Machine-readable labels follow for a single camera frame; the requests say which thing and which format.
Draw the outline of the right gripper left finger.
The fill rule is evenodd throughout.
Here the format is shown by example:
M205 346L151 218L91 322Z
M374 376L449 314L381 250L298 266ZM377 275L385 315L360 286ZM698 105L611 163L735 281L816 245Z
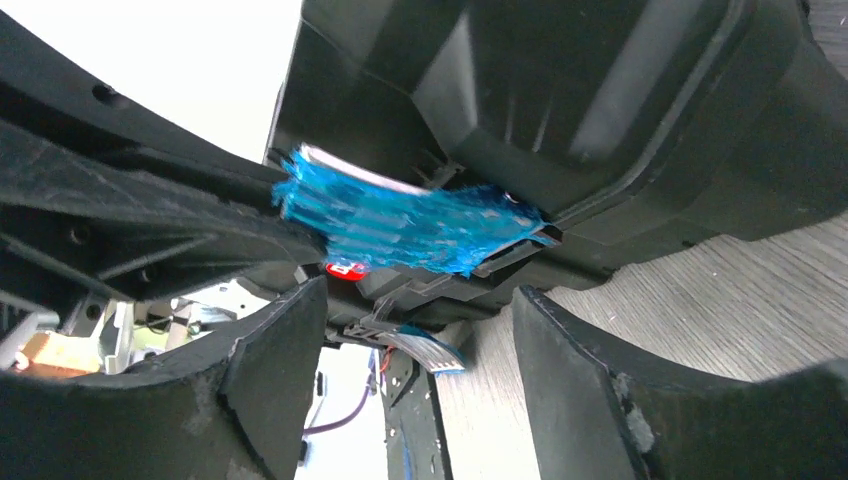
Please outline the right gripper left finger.
M5 479L290 479L325 335L311 279L116 375L1 376Z

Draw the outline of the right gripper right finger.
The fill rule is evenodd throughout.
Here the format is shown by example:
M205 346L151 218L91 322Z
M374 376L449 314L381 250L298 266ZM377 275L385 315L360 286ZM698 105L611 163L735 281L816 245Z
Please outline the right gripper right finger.
M522 286L513 338L544 479L843 479L847 363L759 382L664 359Z

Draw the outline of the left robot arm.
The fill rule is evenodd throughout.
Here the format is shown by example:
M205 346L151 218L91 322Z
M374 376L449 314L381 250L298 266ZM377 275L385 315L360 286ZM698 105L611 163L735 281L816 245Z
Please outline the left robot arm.
M273 170L159 117L1 17L1 299L55 312L42 377L103 373L76 328L110 301L162 301L266 267L319 237L272 209Z

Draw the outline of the black plastic toolbox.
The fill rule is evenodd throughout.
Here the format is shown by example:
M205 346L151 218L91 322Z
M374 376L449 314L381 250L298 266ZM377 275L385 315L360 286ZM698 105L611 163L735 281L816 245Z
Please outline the black plastic toolbox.
M332 344L587 290L718 235L847 207L847 70L802 1L306 1L273 145L546 218L470 278L327 267Z

